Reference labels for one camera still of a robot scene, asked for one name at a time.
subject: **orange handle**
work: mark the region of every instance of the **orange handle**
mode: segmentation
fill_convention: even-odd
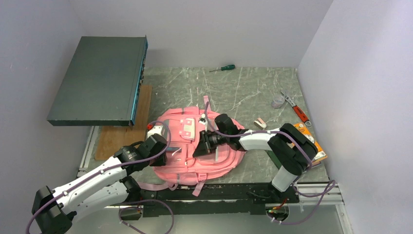
[[[303,121],[304,123],[309,121],[308,117],[304,114],[300,107],[294,106],[293,109],[297,113],[298,117],[300,117],[301,121]]]

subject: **wooden board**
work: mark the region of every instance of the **wooden board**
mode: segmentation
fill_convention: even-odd
[[[130,127],[103,126],[100,132],[99,144],[94,158],[107,160],[124,145],[145,140],[148,124],[150,96],[152,86],[142,85],[139,92],[138,108],[133,129]]]

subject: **marble tabletop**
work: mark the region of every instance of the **marble tabletop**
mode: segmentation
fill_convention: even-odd
[[[227,113],[248,129],[258,129],[253,121],[259,117],[267,123],[267,129],[278,128],[284,123],[300,122],[288,103],[279,109],[271,107],[273,96],[279,95],[282,89],[288,90],[293,101],[308,113],[295,68],[237,67],[230,71],[209,72],[214,69],[217,68],[146,68],[144,84],[153,86],[149,121],[156,120],[170,108],[195,105],[203,108],[203,97],[208,95],[213,111]],[[89,169],[103,162],[94,160],[94,152]],[[270,182],[277,171],[265,151],[252,150],[227,175],[208,180],[207,183]],[[132,176],[146,183],[163,183],[151,167],[135,172]],[[329,179],[323,164],[306,172],[299,180],[327,181]]]

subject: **pink backpack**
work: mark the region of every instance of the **pink backpack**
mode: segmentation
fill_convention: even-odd
[[[205,180],[227,174],[241,162],[245,154],[225,144],[219,145],[215,153],[192,157],[199,142],[199,132],[206,129],[201,117],[203,113],[204,110],[197,106],[190,106],[169,109],[158,118],[165,122],[171,131],[170,147],[181,150],[167,152],[166,165],[153,167],[158,177],[169,184],[197,185],[193,193],[195,196],[198,196]],[[219,113],[208,110],[208,118],[212,123],[218,115]],[[234,119],[232,121],[238,128],[244,128]]]

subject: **white wall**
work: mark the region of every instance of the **white wall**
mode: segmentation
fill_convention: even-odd
[[[148,36],[147,66],[297,67],[332,0],[70,0],[93,36]]]
[[[335,0],[299,65],[356,234],[413,233],[413,2]]]
[[[2,234],[24,233],[36,191],[76,175],[88,128],[53,127],[46,117],[85,34],[67,0],[0,1]]]

